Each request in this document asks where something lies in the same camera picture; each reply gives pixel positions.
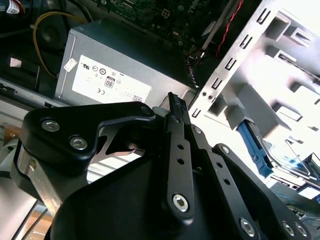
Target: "blue plastic tab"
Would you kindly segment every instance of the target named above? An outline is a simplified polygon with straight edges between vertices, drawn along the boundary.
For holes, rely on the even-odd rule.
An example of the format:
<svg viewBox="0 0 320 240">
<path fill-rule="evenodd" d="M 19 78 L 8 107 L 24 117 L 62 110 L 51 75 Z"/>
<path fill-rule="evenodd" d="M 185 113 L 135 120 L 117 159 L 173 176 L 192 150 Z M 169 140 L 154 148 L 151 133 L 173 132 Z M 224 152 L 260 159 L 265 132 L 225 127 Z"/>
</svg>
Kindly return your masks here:
<svg viewBox="0 0 320 240">
<path fill-rule="evenodd" d="M 255 142 L 255 136 L 252 136 L 245 122 L 242 122 L 237 128 L 243 141 L 248 149 L 248 152 L 258 168 L 259 174 L 263 177 L 268 177 L 273 171 L 267 166 L 265 158 L 267 157 L 266 152 L 263 148 L 259 148 Z"/>
</svg>

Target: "white label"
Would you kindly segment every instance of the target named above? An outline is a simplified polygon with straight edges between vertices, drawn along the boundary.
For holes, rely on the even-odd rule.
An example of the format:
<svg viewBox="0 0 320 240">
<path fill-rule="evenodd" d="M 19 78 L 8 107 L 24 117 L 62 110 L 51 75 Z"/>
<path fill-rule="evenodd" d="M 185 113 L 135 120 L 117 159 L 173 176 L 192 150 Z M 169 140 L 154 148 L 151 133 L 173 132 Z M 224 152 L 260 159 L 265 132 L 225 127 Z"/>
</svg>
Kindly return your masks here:
<svg viewBox="0 0 320 240">
<path fill-rule="evenodd" d="M 21 68 L 22 62 L 19 59 L 10 58 L 10 68 Z"/>
<path fill-rule="evenodd" d="M 6 10 L 7 14 L 18 14 L 20 12 L 18 4 L 16 4 L 13 0 L 9 0 L 9 7 Z"/>
<path fill-rule="evenodd" d="M 145 102 L 152 87 L 81 55 L 72 90 L 103 104 Z"/>
<path fill-rule="evenodd" d="M 63 66 L 63 68 L 69 73 L 76 65 L 77 61 L 73 58 L 70 58 L 69 61 Z"/>
</svg>

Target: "green circuit board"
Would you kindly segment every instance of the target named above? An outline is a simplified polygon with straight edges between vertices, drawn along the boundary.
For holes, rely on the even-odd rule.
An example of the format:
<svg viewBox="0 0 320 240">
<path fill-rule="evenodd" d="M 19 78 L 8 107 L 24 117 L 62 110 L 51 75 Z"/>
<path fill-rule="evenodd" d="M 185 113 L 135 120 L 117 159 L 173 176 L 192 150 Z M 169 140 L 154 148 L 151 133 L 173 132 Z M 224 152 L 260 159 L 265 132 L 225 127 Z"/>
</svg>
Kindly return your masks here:
<svg viewBox="0 0 320 240">
<path fill-rule="evenodd" d="M 192 32 L 211 0 L 108 0 L 108 10 L 170 43 L 192 47 Z"/>
</svg>

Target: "hex bolt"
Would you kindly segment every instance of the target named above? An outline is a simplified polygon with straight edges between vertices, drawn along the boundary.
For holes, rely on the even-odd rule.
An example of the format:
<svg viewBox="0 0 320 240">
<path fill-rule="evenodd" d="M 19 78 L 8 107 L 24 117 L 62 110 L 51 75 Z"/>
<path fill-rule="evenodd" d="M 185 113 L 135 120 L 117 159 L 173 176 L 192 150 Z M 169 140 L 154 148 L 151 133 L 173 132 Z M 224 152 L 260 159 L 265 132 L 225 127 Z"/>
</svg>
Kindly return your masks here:
<svg viewBox="0 0 320 240">
<path fill-rule="evenodd" d="M 71 138 L 70 145 L 76 150 L 84 150 L 88 146 L 87 141 L 79 136 L 74 136 L 73 138 Z"/>
<path fill-rule="evenodd" d="M 183 213 L 186 212 L 189 208 L 187 199 L 180 194 L 175 194 L 172 198 L 172 201 L 174 206 Z"/>
<path fill-rule="evenodd" d="M 230 153 L 229 149 L 228 149 L 226 146 L 223 146 L 223 147 L 222 147 L 222 150 L 223 150 L 226 154 L 229 154 L 229 153 Z"/>
<path fill-rule="evenodd" d="M 306 230 L 299 223 L 296 222 L 295 226 L 304 237 L 308 236 Z"/>
<path fill-rule="evenodd" d="M 245 218 L 240 218 L 240 225 L 243 231 L 250 237 L 255 236 L 255 229 L 248 220 L 246 220 Z"/>
<path fill-rule="evenodd" d="M 295 235 L 295 231 L 292 229 L 292 227 L 285 221 L 282 224 L 287 233 L 293 237 Z"/>
<path fill-rule="evenodd" d="M 41 124 L 42 128 L 48 132 L 56 132 L 60 129 L 59 123 L 54 120 L 44 120 Z"/>
<path fill-rule="evenodd" d="M 194 126 L 193 129 L 194 129 L 198 134 L 202 134 L 201 129 L 198 128 L 197 126 Z"/>
</svg>

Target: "rectangular slot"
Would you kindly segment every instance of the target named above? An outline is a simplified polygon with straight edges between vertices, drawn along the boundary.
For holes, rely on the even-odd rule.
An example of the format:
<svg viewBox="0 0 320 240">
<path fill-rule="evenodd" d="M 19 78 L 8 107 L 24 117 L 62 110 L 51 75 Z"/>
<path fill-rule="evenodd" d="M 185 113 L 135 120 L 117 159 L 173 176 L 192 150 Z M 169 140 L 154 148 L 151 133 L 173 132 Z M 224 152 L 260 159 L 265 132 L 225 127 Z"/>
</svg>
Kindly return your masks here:
<svg viewBox="0 0 320 240">
<path fill-rule="evenodd" d="M 214 83 L 212 84 L 211 88 L 213 88 L 214 90 L 216 90 L 216 89 L 220 86 L 221 83 L 222 83 L 222 80 L 217 77 L 217 78 L 215 79 Z"/>
<path fill-rule="evenodd" d="M 260 25 L 264 24 L 266 21 L 267 17 L 270 15 L 271 11 L 268 11 L 266 8 L 262 11 L 261 15 L 259 18 L 256 20 L 256 22 Z"/>
<path fill-rule="evenodd" d="M 231 57 L 229 59 L 229 61 L 227 62 L 227 64 L 224 66 L 224 68 L 227 69 L 228 71 L 230 71 L 236 62 L 237 62 L 237 60 L 235 60 L 233 57 Z"/>
<path fill-rule="evenodd" d="M 201 110 L 197 108 L 197 109 L 194 111 L 194 113 L 192 114 L 192 117 L 193 117 L 193 118 L 198 117 L 199 114 L 200 114 L 200 112 L 201 112 Z"/>
<path fill-rule="evenodd" d="M 251 40 L 252 40 L 252 36 L 246 35 L 240 44 L 240 48 L 246 49 L 248 47 L 249 43 L 251 42 Z"/>
</svg>

